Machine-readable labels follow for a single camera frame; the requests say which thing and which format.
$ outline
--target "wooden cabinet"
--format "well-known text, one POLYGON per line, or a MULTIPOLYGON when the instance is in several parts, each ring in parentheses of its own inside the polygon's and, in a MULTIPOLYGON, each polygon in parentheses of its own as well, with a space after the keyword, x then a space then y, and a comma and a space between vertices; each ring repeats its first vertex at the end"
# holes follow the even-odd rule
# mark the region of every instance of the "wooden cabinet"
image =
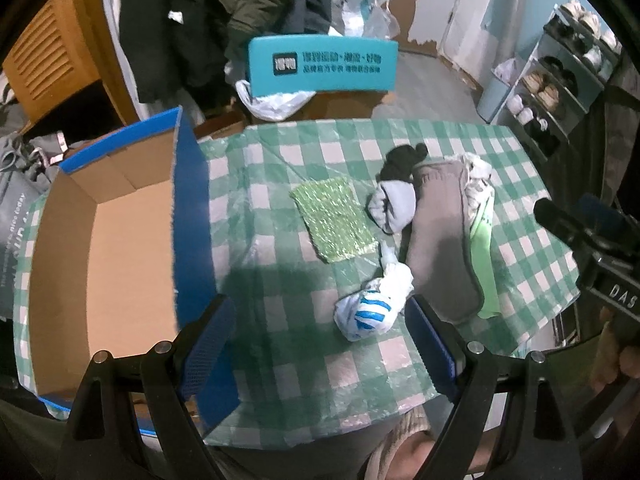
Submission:
POLYGON ((123 125, 138 120, 102 0, 49 0, 20 35, 2 68, 31 124, 96 82, 123 125))

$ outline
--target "green checkered tablecloth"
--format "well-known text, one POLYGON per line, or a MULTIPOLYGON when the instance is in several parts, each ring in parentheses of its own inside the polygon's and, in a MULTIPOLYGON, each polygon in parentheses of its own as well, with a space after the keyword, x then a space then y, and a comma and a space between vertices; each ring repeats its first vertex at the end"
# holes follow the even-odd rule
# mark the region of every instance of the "green checkered tablecloth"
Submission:
MULTIPOLYGON (((431 156, 475 152, 495 169, 491 252, 502 316, 475 318, 460 327, 462 335, 510 354, 576 297, 570 252, 532 216, 545 187, 505 127, 318 121, 252 126, 206 140, 216 283, 238 308, 233 351, 242 400, 207 443, 286 448, 367 426, 436 395, 402 316, 384 336, 357 343, 342 337, 333 322, 335 301, 379 271, 378 256, 320 261, 290 197, 307 180, 346 176, 364 206, 384 155, 422 140, 431 156)), ((25 291, 43 204, 32 208, 16 287, 16 360, 30 389, 25 291)), ((370 229, 386 238, 372 222, 370 229)))

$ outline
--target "trash can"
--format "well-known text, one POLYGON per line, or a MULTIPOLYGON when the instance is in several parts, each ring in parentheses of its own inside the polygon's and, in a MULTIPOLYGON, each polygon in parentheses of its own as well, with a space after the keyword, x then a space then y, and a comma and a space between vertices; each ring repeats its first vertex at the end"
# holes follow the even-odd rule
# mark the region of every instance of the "trash can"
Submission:
POLYGON ((489 81, 484 92, 482 92, 482 97, 478 103, 478 115, 487 123, 493 121, 498 108, 502 104, 502 101, 504 101, 505 97, 507 97, 510 89, 510 86, 503 83, 492 72, 491 81, 489 81))

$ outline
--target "teal shoe box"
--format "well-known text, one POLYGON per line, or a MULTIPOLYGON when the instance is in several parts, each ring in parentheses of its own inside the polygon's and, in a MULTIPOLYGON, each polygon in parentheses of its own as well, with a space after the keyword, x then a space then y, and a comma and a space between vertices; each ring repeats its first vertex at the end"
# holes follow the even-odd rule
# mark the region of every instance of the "teal shoe box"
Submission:
POLYGON ((322 34, 263 36, 249 43, 253 97, 299 91, 393 90, 398 44, 322 34))

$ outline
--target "gray bag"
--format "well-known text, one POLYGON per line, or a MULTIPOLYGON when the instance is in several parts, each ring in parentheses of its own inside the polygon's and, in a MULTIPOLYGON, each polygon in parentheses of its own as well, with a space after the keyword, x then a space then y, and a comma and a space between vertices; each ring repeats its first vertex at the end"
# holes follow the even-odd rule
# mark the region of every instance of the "gray bag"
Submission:
MULTIPOLYGON (((55 145, 47 139, 40 144, 55 145)), ((0 316, 8 319, 13 318, 17 256, 27 213, 31 204, 49 190, 58 171, 49 164, 51 153, 47 152, 25 144, 18 133, 0 137, 0 316)))

